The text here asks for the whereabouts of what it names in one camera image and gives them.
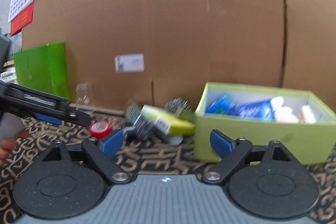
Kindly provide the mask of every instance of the blue gripper pad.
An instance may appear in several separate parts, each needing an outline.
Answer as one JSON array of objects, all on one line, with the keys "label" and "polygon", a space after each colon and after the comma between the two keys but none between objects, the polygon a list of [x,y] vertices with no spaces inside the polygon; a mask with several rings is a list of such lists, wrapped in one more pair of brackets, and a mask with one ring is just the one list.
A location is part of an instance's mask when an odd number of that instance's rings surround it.
[{"label": "blue gripper pad", "polygon": [[214,152],[222,159],[236,147],[236,142],[218,130],[210,133],[210,145]]},{"label": "blue gripper pad", "polygon": [[110,159],[120,150],[124,144],[124,134],[118,129],[98,141],[98,147]]},{"label": "blue gripper pad", "polygon": [[60,125],[62,123],[62,121],[60,119],[51,117],[51,116],[47,116],[47,115],[42,115],[39,113],[35,113],[35,118],[44,122],[50,122],[56,125]]}]

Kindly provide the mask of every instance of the clear glass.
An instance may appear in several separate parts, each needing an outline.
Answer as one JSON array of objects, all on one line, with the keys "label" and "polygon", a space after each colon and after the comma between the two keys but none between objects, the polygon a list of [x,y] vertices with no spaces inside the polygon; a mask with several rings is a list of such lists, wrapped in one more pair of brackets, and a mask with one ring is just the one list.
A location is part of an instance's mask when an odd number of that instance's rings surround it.
[{"label": "clear glass", "polygon": [[95,110],[95,100],[90,83],[82,83],[77,85],[77,102],[76,108],[85,108],[91,111]]}]

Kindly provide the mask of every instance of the ribbed gray surface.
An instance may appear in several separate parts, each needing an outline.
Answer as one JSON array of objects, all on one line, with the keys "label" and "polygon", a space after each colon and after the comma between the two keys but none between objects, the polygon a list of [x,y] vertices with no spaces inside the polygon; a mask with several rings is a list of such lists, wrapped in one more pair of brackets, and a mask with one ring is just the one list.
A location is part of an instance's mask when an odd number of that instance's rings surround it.
[{"label": "ribbed gray surface", "polygon": [[287,222],[255,218],[232,205],[220,187],[205,185],[194,175],[139,175],[131,184],[112,187],[96,208],[78,217],[46,221],[25,215],[16,222],[16,224],[43,223],[313,224],[315,222],[308,217]]}]

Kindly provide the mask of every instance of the lime green box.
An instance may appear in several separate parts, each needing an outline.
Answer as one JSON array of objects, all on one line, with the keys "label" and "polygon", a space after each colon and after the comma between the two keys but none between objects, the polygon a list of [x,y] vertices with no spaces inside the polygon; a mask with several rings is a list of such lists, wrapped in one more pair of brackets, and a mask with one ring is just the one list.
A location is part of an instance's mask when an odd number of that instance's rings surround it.
[{"label": "lime green box", "polygon": [[63,42],[16,52],[14,64],[19,85],[70,99]]},{"label": "lime green box", "polygon": [[[236,104],[255,102],[283,96],[284,105],[299,117],[303,105],[310,105],[317,119],[315,124],[266,122],[236,116],[204,114],[221,95],[228,94]],[[270,140],[281,141],[304,165],[324,162],[336,142],[336,114],[312,92],[253,85],[207,83],[196,114],[194,157],[217,162],[209,135],[218,129],[232,139],[245,137],[256,145],[267,145]]]}]

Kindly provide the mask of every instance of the cardboard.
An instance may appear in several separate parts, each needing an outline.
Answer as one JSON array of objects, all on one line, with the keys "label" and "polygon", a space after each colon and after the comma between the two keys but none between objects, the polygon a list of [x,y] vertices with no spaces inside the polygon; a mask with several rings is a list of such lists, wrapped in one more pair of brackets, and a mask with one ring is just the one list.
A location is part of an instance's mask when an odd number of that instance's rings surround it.
[{"label": "cardboard", "polygon": [[310,90],[336,111],[336,0],[286,0],[283,87]]},{"label": "cardboard", "polygon": [[[207,81],[280,85],[284,2],[35,0],[23,48],[54,41],[65,42],[72,98],[90,82],[98,107],[181,95],[195,107]],[[144,72],[115,73],[116,55],[138,53]]]}]

